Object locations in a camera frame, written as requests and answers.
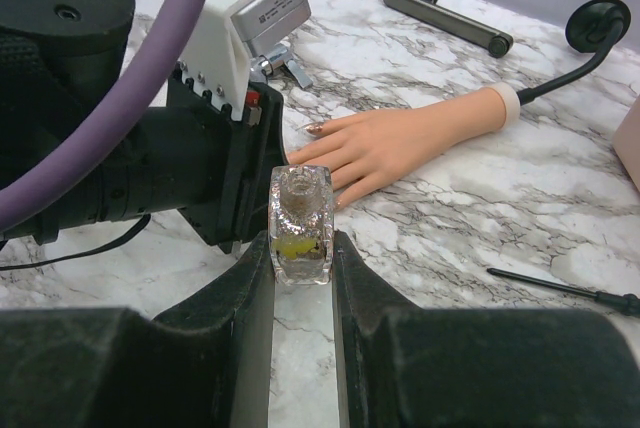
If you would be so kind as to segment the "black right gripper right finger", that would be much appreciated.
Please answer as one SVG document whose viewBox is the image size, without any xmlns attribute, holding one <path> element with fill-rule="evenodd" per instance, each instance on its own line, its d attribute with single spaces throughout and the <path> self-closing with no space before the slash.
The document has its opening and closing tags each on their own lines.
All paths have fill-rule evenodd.
<svg viewBox="0 0 640 428">
<path fill-rule="evenodd" d="M 423 309 L 334 238 L 344 427 L 635 427 L 639 368 L 604 316 Z"/>
</svg>

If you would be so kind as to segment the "glitter nail polish bottle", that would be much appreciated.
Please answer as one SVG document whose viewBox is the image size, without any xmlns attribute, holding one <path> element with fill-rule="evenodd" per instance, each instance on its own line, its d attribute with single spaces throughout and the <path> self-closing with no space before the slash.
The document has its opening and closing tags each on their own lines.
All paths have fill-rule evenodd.
<svg viewBox="0 0 640 428">
<path fill-rule="evenodd" d="M 287 165 L 272 170 L 268 236 L 278 282 L 325 285 L 330 281 L 334 200 L 328 168 Z"/>
</svg>

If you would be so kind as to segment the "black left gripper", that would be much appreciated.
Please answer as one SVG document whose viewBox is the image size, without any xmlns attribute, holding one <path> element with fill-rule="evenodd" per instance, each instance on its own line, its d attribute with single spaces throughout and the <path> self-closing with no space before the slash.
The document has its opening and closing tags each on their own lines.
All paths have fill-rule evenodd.
<svg viewBox="0 0 640 428">
<path fill-rule="evenodd" d="M 194 130 L 178 152 L 186 156 L 195 194 L 178 212 L 207 245 L 232 247 L 237 256 L 267 226 L 271 171 L 284 161 L 283 98 L 265 83 L 250 82 L 243 118 L 236 122 L 228 104 L 215 107 L 210 90 L 198 94 L 194 78 L 175 70 L 167 107 Z"/>
</svg>

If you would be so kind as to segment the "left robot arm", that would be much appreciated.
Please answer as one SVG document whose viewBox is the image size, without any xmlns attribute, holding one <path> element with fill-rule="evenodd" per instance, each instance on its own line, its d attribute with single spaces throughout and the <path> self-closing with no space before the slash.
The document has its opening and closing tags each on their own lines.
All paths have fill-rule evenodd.
<svg viewBox="0 0 640 428">
<path fill-rule="evenodd" d="M 135 57 L 135 0 L 1 0 L 1 237 L 177 210 L 229 251 L 267 228 L 282 95 L 250 77 L 232 15 L 165 0 Z"/>
</svg>

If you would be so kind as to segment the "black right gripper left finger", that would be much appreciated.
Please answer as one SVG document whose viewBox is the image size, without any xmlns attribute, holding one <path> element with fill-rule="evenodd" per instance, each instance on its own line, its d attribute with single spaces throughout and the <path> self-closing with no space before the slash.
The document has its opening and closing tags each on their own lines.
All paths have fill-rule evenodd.
<svg viewBox="0 0 640 428">
<path fill-rule="evenodd" d="M 274 278 L 265 233 L 147 318 L 126 307 L 5 310 L 5 427 L 263 427 Z"/>
</svg>

